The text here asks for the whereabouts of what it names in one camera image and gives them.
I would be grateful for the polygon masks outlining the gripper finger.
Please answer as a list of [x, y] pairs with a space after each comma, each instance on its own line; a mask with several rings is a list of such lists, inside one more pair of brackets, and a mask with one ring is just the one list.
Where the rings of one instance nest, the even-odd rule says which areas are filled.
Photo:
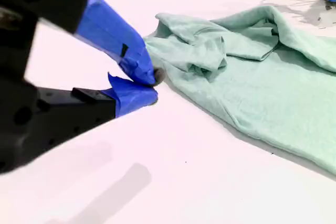
[[142, 37], [105, 0], [10, 1], [103, 51], [134, 82], [156, 86], [164, 79]]
[[108, 76], [105, 90], [39, 88], [36, 154], [39, 156], [71, 138], [142, 107], [153, 105], [158, 93], [119, 77]]

